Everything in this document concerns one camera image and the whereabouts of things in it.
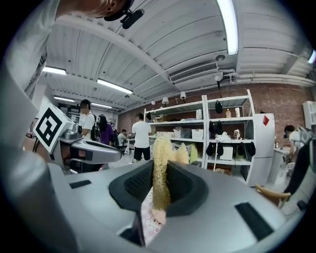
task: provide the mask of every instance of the pink fabric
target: pink fabric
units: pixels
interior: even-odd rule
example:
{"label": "pink fabric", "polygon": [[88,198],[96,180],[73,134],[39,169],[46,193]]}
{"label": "pink fabric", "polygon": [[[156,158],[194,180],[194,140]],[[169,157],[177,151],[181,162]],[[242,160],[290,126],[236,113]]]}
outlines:
{"label": "pink fabric", "polygon": [[153,188],[151,188],[142,203],[141,218],[145,244],[149,245],[163,227],[163,225],[159,223],[153,215]]}

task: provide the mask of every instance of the yellow loofah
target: yellow loofah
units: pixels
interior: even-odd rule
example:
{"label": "yellow loofah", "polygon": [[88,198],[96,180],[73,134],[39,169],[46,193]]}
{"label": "yellow loofah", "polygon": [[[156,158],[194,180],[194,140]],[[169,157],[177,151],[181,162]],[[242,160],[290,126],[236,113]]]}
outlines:
{"label": "yellow loofah", "polygon": [[167,186],[168,160],[188,164],[189,155],[186,146],[182,143],[177,151],[172,150],[168,138],[157,138],[154,142],[154,174],[153,174],[153,207],[156,210],[166,211],[170,205],[170,193]]}

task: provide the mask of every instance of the white box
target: white box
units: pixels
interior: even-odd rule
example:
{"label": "white box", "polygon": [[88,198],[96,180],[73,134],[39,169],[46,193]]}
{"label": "white box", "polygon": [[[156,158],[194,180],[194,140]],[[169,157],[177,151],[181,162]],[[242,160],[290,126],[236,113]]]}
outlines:
{"label": "white box", "polygon": [[174,129],[173,133],[175,138],[181,138],[181,130]]}
{"label": "white box", "polygon": [[157,137],[163,137],[164,132],[157,132]]}
{"label": "white box", "polygon": [[203,140],[203,129],[192,129],[192,139]]}
{"label": "white box", "polygon": [[173,132],[163,132],[164,137],[172,138],[174,136]]}
{"label": "white box", "polygon": [[220,160],[231,161],[233,158],[233,147],[223,147],[224,153],[219,157]]}

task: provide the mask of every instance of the hair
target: hair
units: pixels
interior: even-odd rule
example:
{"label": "hair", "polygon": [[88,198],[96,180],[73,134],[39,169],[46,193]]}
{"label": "hair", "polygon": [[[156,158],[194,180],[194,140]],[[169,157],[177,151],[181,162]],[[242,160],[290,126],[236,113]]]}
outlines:
{"label": "hair", "polygon": [[99,118],[100,118],[100,123],[99,123],[100,131],[105,131],[108,127],[107,118],[103,114],[99,115]]}
{"label": "hair", "polygon": [[287,125],[285,128],[284,128],[284,132],[294,132],[295,130],[295,127],[293,125]]}
{"label": "hair", "polygon": [[144,115],[142,113],[138,113],[136,116],[139,117],[141,121],[144,120]]}
{"label": "hair", "polygon": [[82,100],[82,101],[80,102],[80,108],[81,108],[82,106],[86,107],[86,105],[88,105],[89,110],[91,110],[91,102],[90,102],[88,99],[84,99],[84,100]]}

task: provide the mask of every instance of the man in white t-shirt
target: man in white t-shirt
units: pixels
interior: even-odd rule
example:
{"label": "man in white t-shirt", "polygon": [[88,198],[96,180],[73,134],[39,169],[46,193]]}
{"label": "man in white t-shirt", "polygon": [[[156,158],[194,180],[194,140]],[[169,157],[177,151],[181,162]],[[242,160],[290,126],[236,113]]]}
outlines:
{"label": "man in white t-shirt", "polygon": [[284,128],[284,138],[288,138],[291,143],[289,156],[295,160],[297,153],[304,144],[300,141],[300,134],[293,125],[287,125]]}
{"label": "man in white t-shirt", "polygon": [[132,133],[135,134],[134,159],[140,162],[142,154],[146,161],[150,159],[149,135],[152,132],[150,125],[144,122],[144,115],[139,113],[136,116],[138,122],[132,127]]}
{"label": "man in white t-shirt", "polygon": [[80,103],[80,119],[79,125],[82,126],[83,138],[86,140],[91,140],[91,130],[94,126],[95,119],[94,115],[90,112],[91,103],[89,100],[84,99]]}

